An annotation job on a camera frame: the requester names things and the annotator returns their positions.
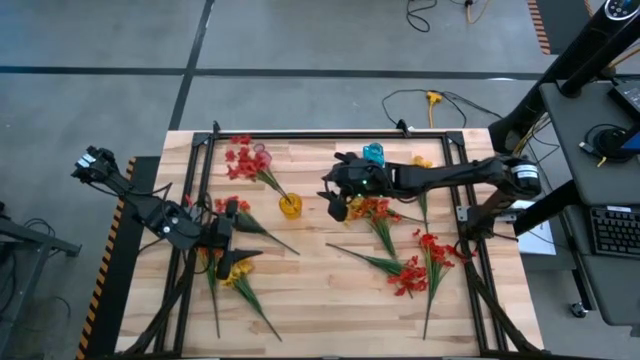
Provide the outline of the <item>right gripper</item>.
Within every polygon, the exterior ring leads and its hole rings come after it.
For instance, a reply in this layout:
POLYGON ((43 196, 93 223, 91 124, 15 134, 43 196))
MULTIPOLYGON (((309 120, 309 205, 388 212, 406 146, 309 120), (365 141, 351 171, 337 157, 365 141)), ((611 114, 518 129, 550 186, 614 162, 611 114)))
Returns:
MULTIPOLYGON (((376 162, 358 158, 354 152, 335 152, 338 160, 328 174, 326 183, 332 182, 346 196, 392 196, 395 193, 389 172, 376 162)), ((318 192, 329 202, 327 212, 337 222, 344 222, 348 215, 346 201, 333 191, 318 192)))

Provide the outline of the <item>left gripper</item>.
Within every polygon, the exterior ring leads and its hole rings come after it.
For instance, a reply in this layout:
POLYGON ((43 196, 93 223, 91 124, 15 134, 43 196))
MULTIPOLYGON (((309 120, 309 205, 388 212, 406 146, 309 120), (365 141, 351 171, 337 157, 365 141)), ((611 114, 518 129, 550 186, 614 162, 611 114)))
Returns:
MULTIPOLYGON (((224 217, 216 217, 209 225, 201 228, 198 245, 200 247, 228 250, 236 225, 238 201, 226 202, 224 217)), ((217 261, 217 278, 229 279, 249 273, 253 269, 252 258, 261 255, 259 250, 225 251, 217 261)))

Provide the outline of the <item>yellow artificial flower stem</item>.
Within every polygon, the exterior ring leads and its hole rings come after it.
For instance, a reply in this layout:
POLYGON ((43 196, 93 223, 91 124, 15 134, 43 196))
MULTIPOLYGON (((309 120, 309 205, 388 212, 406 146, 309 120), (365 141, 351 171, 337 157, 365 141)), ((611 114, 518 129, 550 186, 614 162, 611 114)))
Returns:
POLYGON ((368 220, 373 223, 399 223, 411 221, 422 223, 422 218, 403 215, 390 207, 390 200, 382 197, 355 197, 347 204, 345 222, 368 220))
MULTIPOLYGON (((431 168, 433 166, 431 161, 426 160, 425 158, 423 158, 422 156, 416 155, 413 157, 412 165, 415 166, 419 166, 422 168, 431 168)), ((420 209, 421 209, 421 214, 422 214, 422 218, 423 218, 423 224, 425 227, 425 231, 428 232, 429 231, 429 223, 428 223, 428 206, 427 206, 427 193, 423 192, 421 193, 418 197, 417 197, 417 201, 419 203, 420 209)))
POLYGON ((240 260, 231 267, 231 272, 226 279, 222 280, 225 287, 236 291, 262 318, 275 337, 282 342, 282 338, 266 316, 260 301, 249 281, 249 275, 254 270, 252 261, 247 258, 240 260))

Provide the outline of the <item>orange artificial flower stem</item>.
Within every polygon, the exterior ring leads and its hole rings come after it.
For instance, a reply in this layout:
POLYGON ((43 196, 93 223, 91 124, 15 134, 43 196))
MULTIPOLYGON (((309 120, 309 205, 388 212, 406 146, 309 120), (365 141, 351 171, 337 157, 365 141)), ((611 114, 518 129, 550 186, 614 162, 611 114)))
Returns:
POLYGON ((399 260, 391 237, 390 223, 373 223, 368 220, 366 220, 366 222, 381 241, 384 250, 389 256, 388 259, 399 260))
POLYGON ((294 254, 299 255, 298 251, 276 238, 256 220, 256 218, 251 214, 251 206, 246 200, 242 200, 238 196, 216 198, 213 200, 216 212, 224 213, 227 209, 228 203, 231 201, 235 201, 237 203, 235 220, 233 222, 235 230, 244 233, 263 235, 275 241, 277 244, 283 246, 287 250, 293 252, 294 254))
POLYGON ((218 303, 217 303, 217 279, 215 274, 216 265, 217 265, 216 253, 209 248, 202 247, 197 250, 197 254, 203 266, 203 269, 200 271, 197 271, 197 274, 205 274, 207 277, 207 282, 208 282, 209 291, 211 294, 212 304, 213 304, 216 336, 218 339, 220 339, 221 331, 220 331, 219 312, 218 312, 218 303))

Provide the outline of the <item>red artificial flower stem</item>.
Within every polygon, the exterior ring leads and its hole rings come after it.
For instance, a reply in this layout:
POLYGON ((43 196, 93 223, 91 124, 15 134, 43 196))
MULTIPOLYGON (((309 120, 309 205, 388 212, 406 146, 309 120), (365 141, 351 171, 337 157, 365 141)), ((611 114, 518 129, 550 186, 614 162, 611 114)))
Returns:
POLYGON ((230 145, 225 152, 227 163, 227 176, 230 180, 245 179, 252 182, 260 181, 277 191, 281 197, 287 193, 279 184, 271 170, 271 164, 267 171, 260 171, 254 163, 255 142, 249 135, 235 135, 230 138, 230 145))
POLYGON ((396 259, 363 255, 334 244, 328 244, 328 247, 359 258, 382 271, 387 276, 387 283, 395 287, 394 295, 397 297, 408 295, 412 298, 414 292, 424 292, 427 289, 426 268, 419 265, 417 255, 401 263, 396 259))
POLYGON ((457 249, 457 245, 439 244, 436 235, 422 232, 420 229, 417 229, 413 236, 417 239, 418 245, 423 252, 424 267, 426 268, 428 294, 422 334, 422 339, 425 340, 432 304, 442 280, 457 263, 466 264, 476 255, 476 252, 473 251, 469 255, 465 255, 457 249))

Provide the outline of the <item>blue glass vase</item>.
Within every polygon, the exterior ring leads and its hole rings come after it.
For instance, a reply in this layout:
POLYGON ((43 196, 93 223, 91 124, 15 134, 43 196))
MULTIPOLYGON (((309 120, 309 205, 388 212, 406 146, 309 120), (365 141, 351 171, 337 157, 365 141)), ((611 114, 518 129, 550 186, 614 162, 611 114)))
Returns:
POLYGON ((363 158, 380 167, 385 166, 384 147, 380 143, 370 143, 363 147, 363 158))

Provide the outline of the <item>yellow glass vase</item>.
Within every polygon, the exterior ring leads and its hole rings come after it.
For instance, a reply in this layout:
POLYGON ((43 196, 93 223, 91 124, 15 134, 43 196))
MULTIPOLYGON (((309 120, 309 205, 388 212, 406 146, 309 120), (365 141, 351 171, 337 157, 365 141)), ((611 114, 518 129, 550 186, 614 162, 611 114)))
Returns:
POLYGON ((298 219, 302 213, 302 199, 295 193, 288 193, 280 198, 279 208, 286 219, 298 219))

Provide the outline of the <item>pink glass vase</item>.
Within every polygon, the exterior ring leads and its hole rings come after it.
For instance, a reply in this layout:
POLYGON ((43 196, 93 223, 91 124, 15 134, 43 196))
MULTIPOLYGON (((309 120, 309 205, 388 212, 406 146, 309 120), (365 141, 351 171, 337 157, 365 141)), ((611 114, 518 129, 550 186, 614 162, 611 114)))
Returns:
POLYGON ((253 147, 254 150, 254 163, 260 171, 267 171, 270 167, 272 156, 266 150, 266 146, 262 143, 257 143, 253 147))

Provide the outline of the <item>yellow power plug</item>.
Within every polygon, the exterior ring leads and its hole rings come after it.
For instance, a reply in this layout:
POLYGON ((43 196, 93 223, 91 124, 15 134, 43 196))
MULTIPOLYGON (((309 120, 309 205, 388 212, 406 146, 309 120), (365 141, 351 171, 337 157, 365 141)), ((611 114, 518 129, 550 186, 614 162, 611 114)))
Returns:
POLYGON ((435 127, 434 122, 434 107, 442 101, 442 95, 438 92, 427 91, 426 98, 428 101, 428 123, 430 128, 435 127))

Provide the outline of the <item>hazard striped black base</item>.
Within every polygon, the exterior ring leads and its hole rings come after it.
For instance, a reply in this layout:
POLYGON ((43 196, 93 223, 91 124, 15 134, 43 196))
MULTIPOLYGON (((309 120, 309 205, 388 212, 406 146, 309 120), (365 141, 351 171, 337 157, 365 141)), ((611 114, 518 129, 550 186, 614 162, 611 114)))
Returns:
POLYGON ((116 203, 95 287, 74 360, 92 360, 116 352, 143 227, 133 218, 133 207, 116 203))

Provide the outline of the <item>white paper sheet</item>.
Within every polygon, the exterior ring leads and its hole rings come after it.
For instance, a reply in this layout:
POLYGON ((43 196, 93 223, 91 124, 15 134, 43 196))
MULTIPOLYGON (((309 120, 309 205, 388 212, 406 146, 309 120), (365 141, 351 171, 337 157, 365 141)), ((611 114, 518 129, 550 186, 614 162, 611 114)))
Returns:
POLYGON ((556 255, 556 248, 549 220, 537 225, 521 235, 518 235, 517 239, 521 254, 556 255))

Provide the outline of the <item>grey desk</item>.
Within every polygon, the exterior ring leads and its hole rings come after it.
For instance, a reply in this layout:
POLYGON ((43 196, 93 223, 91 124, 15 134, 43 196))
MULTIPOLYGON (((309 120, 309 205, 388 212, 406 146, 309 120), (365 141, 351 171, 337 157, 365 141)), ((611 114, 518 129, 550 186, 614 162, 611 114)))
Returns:
POLYGON ((611 326, 640 326, 640 259, 594 254, 587 214, 591 207, 607 205, 640 208, 640 160, 599 165, 579 147, 599 125, 633 126, 633 120, 608 96, 612 87, 608 82, 591 83, 579 96, 566 97, 557 85, 545 84, 540 93, 579 194, 577 203, 567 206, 563 215, 595 306, 611 326))

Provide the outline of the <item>black tower fan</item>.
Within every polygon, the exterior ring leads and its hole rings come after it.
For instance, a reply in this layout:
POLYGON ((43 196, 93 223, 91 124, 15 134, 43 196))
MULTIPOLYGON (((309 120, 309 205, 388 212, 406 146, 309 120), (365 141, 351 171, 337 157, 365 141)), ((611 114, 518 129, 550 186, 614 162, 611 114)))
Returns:
POLYGON ((489 126, 493 149, 502 154, 513 152, 517 144, 524 140, 533 126, 540 120, 545 112, 539 91, 541 85, 562 85, 620 30, 629 24, 637 22, 640 22, 640 0, 606 0, 573 42, 547 68, 546 72, 520 103, 506 117, 489 126))

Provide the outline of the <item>hazard striped floor mat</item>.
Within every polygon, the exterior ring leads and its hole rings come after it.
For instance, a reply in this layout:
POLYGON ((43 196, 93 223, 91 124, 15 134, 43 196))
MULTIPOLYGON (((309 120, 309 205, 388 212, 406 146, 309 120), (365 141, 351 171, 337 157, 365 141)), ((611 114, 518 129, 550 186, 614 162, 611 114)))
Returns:
POLYGON ((560 55, 593 16, 589 0, 526 0, 539 47, 560 55))

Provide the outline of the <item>black round device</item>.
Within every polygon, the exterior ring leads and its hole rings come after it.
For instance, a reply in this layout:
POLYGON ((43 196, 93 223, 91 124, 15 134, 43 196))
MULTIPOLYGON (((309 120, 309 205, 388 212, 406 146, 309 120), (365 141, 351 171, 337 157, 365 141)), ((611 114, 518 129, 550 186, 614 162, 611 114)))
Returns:
POLYGON ((624 129, 605 129, 594 136, 594 148, 602 156, 614 162, 626 162, 634 154, 630 150, 624 150, 626 131, 624 129))

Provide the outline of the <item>black keyboard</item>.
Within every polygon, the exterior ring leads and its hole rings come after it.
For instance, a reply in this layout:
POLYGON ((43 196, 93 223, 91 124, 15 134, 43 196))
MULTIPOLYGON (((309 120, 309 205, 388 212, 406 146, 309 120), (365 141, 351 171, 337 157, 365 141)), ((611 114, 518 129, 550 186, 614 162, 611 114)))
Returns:
POLYGON ((591 248, 594 254, 640 259, 640 208, 632 212, 591 207, 591 248))

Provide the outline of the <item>black laptop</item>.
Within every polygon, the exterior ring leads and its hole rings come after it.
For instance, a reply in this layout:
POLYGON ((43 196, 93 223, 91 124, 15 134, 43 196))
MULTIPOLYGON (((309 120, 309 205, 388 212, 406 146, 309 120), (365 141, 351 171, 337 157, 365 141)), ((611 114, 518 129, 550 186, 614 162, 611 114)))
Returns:
POLYGON ((608 96, 633 120, 640 122, 640 81, 614 85, 608 96))

